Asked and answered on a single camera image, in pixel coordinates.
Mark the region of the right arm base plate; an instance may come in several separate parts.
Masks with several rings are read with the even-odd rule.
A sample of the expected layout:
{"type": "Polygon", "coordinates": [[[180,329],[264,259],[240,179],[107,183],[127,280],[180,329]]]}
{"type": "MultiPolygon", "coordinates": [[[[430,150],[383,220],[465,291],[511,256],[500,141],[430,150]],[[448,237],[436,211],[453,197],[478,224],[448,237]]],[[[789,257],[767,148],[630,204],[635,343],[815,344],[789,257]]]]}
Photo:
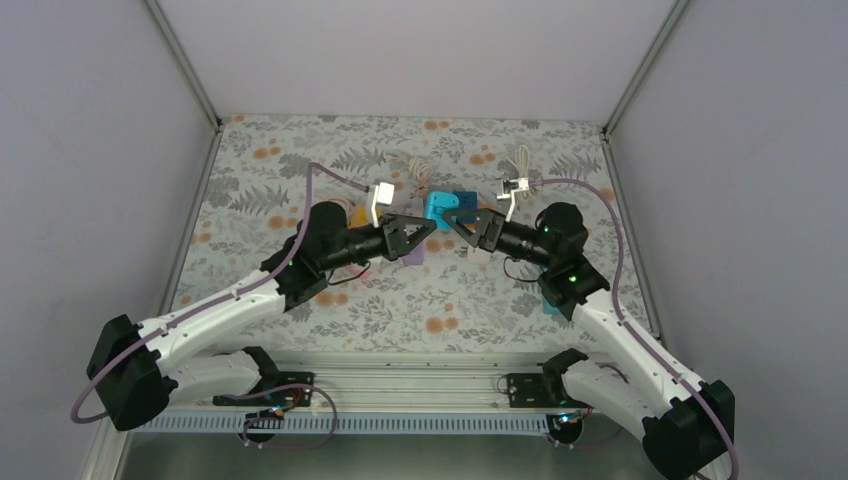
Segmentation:
{"type": "Polygon", "coordinates": [[[584,402],[565,393],[550,393],[542,373],[508,373],[502,376],[511,408],[587,408],[584,402]]]}

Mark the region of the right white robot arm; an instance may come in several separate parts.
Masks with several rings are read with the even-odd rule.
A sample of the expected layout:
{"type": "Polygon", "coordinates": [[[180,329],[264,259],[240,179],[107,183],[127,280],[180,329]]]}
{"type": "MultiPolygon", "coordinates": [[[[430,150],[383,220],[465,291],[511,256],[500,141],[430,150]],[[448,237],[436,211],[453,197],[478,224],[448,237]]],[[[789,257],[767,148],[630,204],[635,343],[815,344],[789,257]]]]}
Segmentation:
{"type": "Polygon", "coordinates": [[[549,404],[600,410],[641,442],[667,479],[699,477],[731,452],[732,391],[722,381],[705,382],[623,312],[612,284],[584,254],[588,231],[577,206],[556,202],[532,226],[490,209],[452,209],[442,218],[472,247],[541,267],[536,283],[545,301],[601,343],[624,375],[617,380],[570,348],[542,365],[549,404]]]}

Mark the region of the purple power strip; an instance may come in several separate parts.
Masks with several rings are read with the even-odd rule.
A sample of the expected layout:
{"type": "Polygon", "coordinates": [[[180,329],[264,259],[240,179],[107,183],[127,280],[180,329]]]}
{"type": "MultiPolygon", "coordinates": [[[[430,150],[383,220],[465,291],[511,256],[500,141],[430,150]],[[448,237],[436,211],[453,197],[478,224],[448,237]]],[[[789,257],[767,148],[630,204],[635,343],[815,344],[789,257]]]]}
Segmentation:
{"type": "Polygon", "coordinates": [[[405,266],[421,266],[425,260],[425,248],[423,244],[417,245],[409,254],[401,258],[405,266]]]}

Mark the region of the cyan cube socket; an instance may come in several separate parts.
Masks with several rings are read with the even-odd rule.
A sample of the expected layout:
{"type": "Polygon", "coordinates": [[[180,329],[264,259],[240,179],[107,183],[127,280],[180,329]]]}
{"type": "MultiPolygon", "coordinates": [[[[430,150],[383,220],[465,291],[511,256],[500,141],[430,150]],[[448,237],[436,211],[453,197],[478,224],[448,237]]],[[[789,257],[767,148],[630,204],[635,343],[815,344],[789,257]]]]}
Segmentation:
{"type": "Polygon", "coordinates": [[[443,219],[443,213],[458,207],[459,198],[455,194],[432,191],[424,202],[424,217],[433,220],[439,230],[448,231],[451,226],[443,219]]]}

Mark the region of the yellow cube socket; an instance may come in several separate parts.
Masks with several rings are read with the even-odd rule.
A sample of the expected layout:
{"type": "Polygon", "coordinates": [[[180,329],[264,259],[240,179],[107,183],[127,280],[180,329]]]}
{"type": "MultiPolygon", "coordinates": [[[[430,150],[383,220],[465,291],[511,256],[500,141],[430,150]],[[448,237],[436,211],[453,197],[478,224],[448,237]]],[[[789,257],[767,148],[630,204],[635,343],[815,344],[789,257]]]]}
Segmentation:
{"type": "Polygon", "coordinates": [[[369,213],[363,205],[358,206],[349,221],[350,228],[359,228],[371,224],[369,213]]]}

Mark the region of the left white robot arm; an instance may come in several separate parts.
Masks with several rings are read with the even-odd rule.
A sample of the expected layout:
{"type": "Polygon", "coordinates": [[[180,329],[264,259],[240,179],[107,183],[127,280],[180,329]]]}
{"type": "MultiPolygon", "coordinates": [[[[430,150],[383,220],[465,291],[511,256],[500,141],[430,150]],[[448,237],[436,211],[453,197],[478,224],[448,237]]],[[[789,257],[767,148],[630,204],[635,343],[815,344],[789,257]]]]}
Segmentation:
{"type": "Polygon", "coordinates": [[[201,351],[308,302],[343,267],[408,255],[436,229],[433,220],[390,213],[351,227],[340,205],[320,202],[281,250],[234,285],[159,317],[134,323],[119,315],[107,321],[86,368],[104,417],[116,430],[129,431],[183,399],[222,395],[255,405],[270,402],[279,380],[260,348],[245,347],[220,360],[201,357],[201,351]]]}

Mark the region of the dark blue cube socket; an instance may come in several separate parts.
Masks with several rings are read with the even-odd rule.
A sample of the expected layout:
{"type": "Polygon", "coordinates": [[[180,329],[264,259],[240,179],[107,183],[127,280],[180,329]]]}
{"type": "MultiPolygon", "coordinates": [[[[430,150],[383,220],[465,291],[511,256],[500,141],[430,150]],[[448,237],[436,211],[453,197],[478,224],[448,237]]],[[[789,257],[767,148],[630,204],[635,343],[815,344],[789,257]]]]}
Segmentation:
{"type": "Polygon", "coordinates": [[[454,191],[453,194],[457,198],[459,209],[473,210],[478,208],[478,194],[475,191],[454,191]]]}

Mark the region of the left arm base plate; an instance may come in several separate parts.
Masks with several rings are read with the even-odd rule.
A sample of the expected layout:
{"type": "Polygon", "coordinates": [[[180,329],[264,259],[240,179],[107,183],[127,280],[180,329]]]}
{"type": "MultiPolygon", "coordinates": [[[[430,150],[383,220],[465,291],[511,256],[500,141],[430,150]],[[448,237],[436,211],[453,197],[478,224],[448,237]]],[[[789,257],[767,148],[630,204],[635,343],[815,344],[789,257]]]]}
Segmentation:
{"type": "Polygon", "coordinates": [[[261,380],[247,394],[215,396],[212,403],[215,406],[308,407],[314,380],[313,372],[282,372],[276,380],[261,380]]]}

